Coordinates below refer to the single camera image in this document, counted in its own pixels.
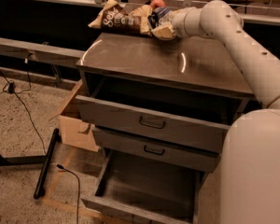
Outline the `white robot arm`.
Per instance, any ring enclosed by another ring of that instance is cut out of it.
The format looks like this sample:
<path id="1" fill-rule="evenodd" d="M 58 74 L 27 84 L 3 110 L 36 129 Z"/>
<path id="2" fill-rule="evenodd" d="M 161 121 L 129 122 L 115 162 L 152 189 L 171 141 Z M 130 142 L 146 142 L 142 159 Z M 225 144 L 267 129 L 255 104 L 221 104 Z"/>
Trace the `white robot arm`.
<path id="1" fill-rule="evenodd" d="M 219 41 L 261 108 L 229 128 L 220 161 L 220 224 L 280 224 L 280 60 L 243 29 L 225 2 L 171 11 L 152 29 L 162 40 L 204 36 Z"/>

